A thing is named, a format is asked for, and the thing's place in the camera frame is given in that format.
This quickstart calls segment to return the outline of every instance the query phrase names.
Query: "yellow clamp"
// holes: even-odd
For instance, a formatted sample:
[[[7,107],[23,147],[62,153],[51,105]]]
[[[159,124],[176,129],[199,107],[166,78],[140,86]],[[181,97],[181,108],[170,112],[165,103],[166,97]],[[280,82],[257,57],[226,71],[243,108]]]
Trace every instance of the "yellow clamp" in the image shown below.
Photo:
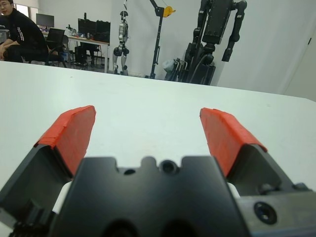
[[[175,12],[176,10],[173,10],[171,6],[168,6],[164,9],[163,11],[163,17],[168,17],[170,16],[173,12]]]

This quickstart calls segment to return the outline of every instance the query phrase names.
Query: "bolt hole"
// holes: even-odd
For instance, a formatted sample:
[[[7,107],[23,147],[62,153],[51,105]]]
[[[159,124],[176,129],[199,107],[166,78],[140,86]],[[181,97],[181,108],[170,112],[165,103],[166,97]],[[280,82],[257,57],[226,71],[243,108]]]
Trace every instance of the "bolt hole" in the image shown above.
[[[178,167],[175,162],[170,160],[163,161],[159,169],[166,174],[176,174],[178,172]]]
[[[276,211],[264,202],[258,202],[254,205],[254,211],[260,221],[267,225],[273,225],[277,222]]]
[[[124,175],[131,175],[136,173],[136,171],[134,169],[128,169],[127,171],[124,172]]]

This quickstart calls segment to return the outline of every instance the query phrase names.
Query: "computer monitor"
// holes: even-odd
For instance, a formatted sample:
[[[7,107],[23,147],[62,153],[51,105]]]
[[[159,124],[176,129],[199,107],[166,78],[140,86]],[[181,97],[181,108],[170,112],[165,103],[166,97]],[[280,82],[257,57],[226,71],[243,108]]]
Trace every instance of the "computer monitor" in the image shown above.
[[[44,15],[44,14],[36,14],[36,24],[39,26],[47,26],[54,27],[54,16]]]
[[[85,20],[78,18],[78,32],[85,34]]]
[[[111,31],[110,22],[106,21],[97,21],[97,33],[105,33]]]
[[[97,24],[95,21],[78,19],[78,32],[87,36],[88,33],[91,35],[97,32]]]
[[[91,35],[97,33],[97,23],[95,21],[85,21],[85,30],[87,33],[90,33]]]

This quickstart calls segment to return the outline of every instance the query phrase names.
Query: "robot leg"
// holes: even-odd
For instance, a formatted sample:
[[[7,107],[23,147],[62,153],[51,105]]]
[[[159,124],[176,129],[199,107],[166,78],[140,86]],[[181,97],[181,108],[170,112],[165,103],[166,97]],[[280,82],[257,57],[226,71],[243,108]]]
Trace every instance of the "robot leg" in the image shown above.
[[[128,70],[126,66],[127,55],[129,54],[129,50],[127,48],[124,49],[121,63],[122,63],[122,71],[124,76],[128,76]]]
[[[123,71],[123,75],[124,76],[128,76],[127,66],[125,65],[126,60],[127,60],[127,56],[126,55],[122,55],[121,63],[122,63],[122,71]]]
[[[118,57],[119,57],[119,48],[115,48],[113,51],[113,73],[118,74]]]

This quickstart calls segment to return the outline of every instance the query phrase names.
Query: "desk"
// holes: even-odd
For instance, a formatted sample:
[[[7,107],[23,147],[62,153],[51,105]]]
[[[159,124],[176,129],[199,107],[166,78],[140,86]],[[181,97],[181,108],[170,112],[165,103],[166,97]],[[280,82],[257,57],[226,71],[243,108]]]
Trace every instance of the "desk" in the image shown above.
[[[0,188],[61,113],[94,105],[87,157],[113,156],[118,166],[137,167],[145,156],[179,165],[183,156],[209,155],[199,111],[216,108],[235,115],[294,183],[316,190],[310,100],[9,62],[0,62],[0,71]]]
[[[44,36],[48,35],[48,32],[42,32]],[[86,39],[82,37],[74,37],[74,36],[67,36],[69,38],[69,41],[73,40],[76,42],[76,46],[78,46],[79,42],[83,43],[91,43],[91,44],[96,44],[100,45],[102,47],[102,53],[105,55],[105,60],[104,60],[104,72],[108,72],[108,48],[110,46],[110,43],[102,42],[102,41],[96,41],[96,40],[91,40],[91,39]]]

